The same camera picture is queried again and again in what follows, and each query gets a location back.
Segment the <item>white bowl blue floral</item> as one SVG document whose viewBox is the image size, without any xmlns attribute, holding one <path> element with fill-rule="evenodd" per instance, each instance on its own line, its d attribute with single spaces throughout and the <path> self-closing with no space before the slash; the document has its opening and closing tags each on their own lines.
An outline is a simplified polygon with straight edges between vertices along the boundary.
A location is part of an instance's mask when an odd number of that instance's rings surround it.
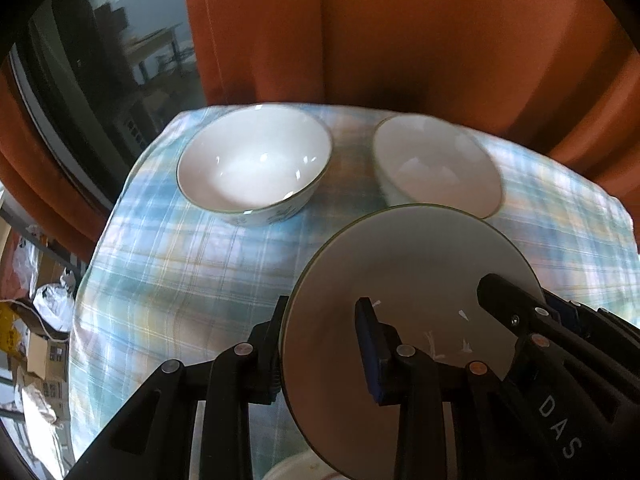
<svg viewBox="0 0 640 480">
<path fill-rule="evenodd" d="M 494 161 L 465 128 L 442 119 L 416 114 L 383 119 L 372 136 L 372 158 L 387 205 L 446 206 L 481 219 L 502 205 Z"/>
<path fill-rule="evenodd" d="M 376 405 L 367 388 L 354 313 L 362 297 L 404 344 L 438 362 L 482 360 L 506 374 L 515 338 L 478 304 L 487 274 L 542 294 L 533 268 L 500 231 L 442 206 L 369 214 L 314 255 L 288 302 L 281 354 L 288 408 L 322 460 L 353 479 L 393 474 L 399 412 Z"/>
<path fill-rule="evenodd" d="M 295 216 L 329 169 L 334 142 L 311 114 L 284 104 L 232 110 L 194 134 L 176 169 L 192 205 L 234 226 Z"/>
</svg>

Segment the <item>red trimmed white plate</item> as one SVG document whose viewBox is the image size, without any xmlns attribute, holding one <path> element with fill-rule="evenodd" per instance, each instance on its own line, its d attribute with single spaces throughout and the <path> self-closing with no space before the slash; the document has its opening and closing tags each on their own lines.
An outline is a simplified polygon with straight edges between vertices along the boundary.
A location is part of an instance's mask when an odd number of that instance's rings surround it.
<svg viewBox="0 0 640 480">
<path fill-rule="evenodd" d="M 311 450 L 298 453 L 274 465 L 264 480 L 346 480 Z"/>
</svg>

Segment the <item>cardboard boxes clutter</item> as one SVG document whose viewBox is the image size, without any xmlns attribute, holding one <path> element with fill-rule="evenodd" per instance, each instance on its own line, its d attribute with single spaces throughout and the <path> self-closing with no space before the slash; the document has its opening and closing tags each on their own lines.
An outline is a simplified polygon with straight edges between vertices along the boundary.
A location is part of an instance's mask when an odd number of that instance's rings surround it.
<svg viewBox="0 0 640 480">
<path fill-rule="evenodd" d="M 70 332 L 57 332 L 43 321 L 32 300 L 40 286 L 57 282 L 65 270 L 72 272 L 1 222 L 1 350 L 9 357 L 17 395 L 29 394 L 55 426 L 70 420 Z"/>
</svg>

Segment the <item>plaid blue tablecloth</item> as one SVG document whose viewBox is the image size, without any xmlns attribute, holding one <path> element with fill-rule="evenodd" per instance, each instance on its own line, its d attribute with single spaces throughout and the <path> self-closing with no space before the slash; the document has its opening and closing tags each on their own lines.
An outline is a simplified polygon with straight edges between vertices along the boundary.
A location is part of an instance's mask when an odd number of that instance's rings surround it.
<svg viewBox="0 0 640 480">
<path fill-rule="evenodd" d="M 331 167 L 299 214 L 271 226 L 230 226 L 179 191 L 180 155 L 220 108 L 179 116 L 136 163 L 78 296 L 76 448 L 163 360 L 205 361 L 244 337 L 327 238 L 383 206 L 370 147 L 385 114 L 316 106 L 309 114 L 332 131 Z M 525 148 L 491 138 L 486 146 L 502 171 L 498 226 L 544 284 L 637 321 L 639 256 L 620 203 Z"/>
</svg>

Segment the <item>white plastic bag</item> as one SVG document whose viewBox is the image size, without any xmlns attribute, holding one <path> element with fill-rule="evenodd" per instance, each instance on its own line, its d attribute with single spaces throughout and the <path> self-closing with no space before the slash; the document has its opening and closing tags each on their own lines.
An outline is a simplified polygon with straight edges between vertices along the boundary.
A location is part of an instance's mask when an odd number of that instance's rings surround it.
<svg viewBox="0 0 640 480">
<path fill-rule="evenodd" d="M 57 282 L 44 284 L 36 292 L 32 302 L 43 321 L 54 330 L 69 333 L 75 313 L 75 275 L 65 270 Z"/>
</svg>

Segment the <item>orange curtain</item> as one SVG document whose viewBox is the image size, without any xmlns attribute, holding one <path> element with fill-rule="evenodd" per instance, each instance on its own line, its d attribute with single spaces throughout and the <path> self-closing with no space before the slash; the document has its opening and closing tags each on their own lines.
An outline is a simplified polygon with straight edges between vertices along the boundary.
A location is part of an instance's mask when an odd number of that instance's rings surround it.
<svg viewBox="0 0 640 480">
<path fill-rule="evenodd" d="M 208 104 L 421 112 L 639 212 L 639 0 L 186 0 Z"/>
</svg>

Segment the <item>dark glass window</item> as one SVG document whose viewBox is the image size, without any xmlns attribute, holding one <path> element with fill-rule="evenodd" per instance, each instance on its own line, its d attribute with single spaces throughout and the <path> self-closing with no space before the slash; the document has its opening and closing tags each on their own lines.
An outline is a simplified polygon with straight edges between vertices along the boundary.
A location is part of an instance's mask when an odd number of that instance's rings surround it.
<svg viewBox="0 0 640 480">
<path fill-rule="evenodd" d="M 40 138 L 106 209 L 167 125 L 205 104 L 186 0 L 41 0 L 9 61 Z"/>
</svg>

